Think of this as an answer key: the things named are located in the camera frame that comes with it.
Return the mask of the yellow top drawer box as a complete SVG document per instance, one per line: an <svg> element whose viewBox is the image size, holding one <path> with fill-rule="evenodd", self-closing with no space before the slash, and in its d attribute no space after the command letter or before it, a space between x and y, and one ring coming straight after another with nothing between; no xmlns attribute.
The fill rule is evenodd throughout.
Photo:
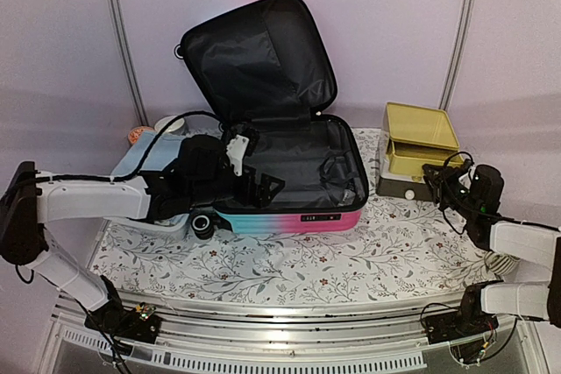
<svg viewBox="0 0 561 374"><path fill-rule="evenodd" d="M376 159L376 194L431 201L424 165L458 167L459 142L446 111L397 102L386 104Z"/></svg>

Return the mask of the pale blue denim garment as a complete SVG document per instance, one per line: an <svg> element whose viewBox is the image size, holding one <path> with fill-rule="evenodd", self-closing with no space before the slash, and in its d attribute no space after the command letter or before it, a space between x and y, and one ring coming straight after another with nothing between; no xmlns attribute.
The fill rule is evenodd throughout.
<svg viewBox="0 0 561 374"><path fill-rule="evenodd" d="M137 167L139 161L144 156L145 151L155 139L156 135L157 133L155 131L144 132L138 141L132 145L127 153L120 159L110 175L121 176L131 173ZM168 164L177 158L183 139L184 137L182 136L163 134L149 151L141 170L162 171ZM141 222L153 222L151 220L131 220L121 217L113 218L113 221L138 229L142 229L140 227Z"/></svg>

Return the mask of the pink and teal kids suitcase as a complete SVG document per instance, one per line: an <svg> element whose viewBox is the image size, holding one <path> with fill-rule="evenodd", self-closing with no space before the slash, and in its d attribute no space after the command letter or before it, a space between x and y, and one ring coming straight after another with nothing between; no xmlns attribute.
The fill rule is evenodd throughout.
<svg viewBox="0 0 561 374"><path fill-rule="evenodd" d="M245 165L285 187L265 208L220 201L237 234L353 228L369 196L349 124L327 113L337 82L302 0L259 0L187 31L176 48L224 131L248 123L259 141Z"/></svg>

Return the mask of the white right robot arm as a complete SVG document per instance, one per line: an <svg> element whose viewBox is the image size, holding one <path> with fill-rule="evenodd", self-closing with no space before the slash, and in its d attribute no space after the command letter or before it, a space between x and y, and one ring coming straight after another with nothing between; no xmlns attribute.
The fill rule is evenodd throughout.
<svg viewBox="0 0 561 374"><path fill-rule="evenodd" d="M460 167L423 165L423 178L442 211L450 208L465 219L464 232L473 245L541 265L550 273L545 281L506 283L487 281L468 286L451 328L473 335L494 327L492 318L510 314L560 326L560 229L537 222L517 221L499 213L504 179L489 165L475 167L471 182L460 180L472 162Z"/></svg>

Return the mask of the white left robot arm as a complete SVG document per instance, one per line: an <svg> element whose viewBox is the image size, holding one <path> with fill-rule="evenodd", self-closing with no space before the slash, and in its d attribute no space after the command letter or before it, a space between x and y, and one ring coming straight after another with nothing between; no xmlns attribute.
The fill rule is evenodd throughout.
<svg viewBox="0 0 561 374"><path fill-rule="evenodd" d="M155 343L162 319L153 307L141 303L125 309L113 284L78 264L49 236L47 224L98 217L153 222L227 200L264 208L285 182L268 174L257 177L245 165L258 140L254 129L228 142L195 135L181 141L177 157L164 169L136 166L120 176L44 173L24 161L1 198L1 257L71 295L86 314L85 327L105 339Z"/></svg>

